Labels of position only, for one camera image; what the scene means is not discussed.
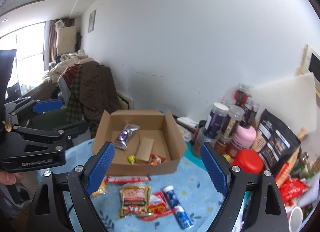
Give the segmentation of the person's left hand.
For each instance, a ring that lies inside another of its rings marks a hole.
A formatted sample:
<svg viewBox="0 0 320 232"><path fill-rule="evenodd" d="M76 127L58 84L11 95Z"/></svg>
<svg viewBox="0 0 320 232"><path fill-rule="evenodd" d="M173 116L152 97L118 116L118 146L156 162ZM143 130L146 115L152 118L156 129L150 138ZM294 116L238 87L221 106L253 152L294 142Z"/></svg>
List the person's left hand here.
<svg viewBox="0 0 320 232"><path fill-rule="evenodd" d="M0 183L3 185L14 185L17 182L23 181L26 177L25 173L8 173L0 171Z"/></svg>

